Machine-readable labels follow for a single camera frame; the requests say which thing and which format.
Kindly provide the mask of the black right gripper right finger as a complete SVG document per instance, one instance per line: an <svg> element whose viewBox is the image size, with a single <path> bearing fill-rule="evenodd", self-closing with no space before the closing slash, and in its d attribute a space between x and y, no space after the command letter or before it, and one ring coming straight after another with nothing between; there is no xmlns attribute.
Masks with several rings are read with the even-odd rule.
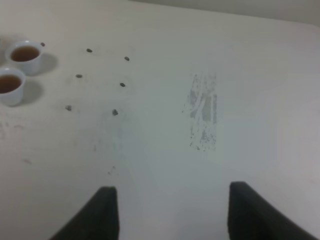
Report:
<svg viewBox="0 0 320 240"><path fill-rule="evenodd" d="M315 240L246 182L229 185L227 230L231 240Z"/></svg>

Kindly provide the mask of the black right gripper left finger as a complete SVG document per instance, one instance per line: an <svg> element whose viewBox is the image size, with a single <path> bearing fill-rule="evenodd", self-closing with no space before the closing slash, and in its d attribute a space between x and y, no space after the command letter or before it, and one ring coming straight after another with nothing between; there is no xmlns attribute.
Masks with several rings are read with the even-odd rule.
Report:
<svg viewBox="0 0 320 240"><path fill-rule="evenodd" d="M120 235L117 189L101 187L52 240L117 240Z"/></svg>

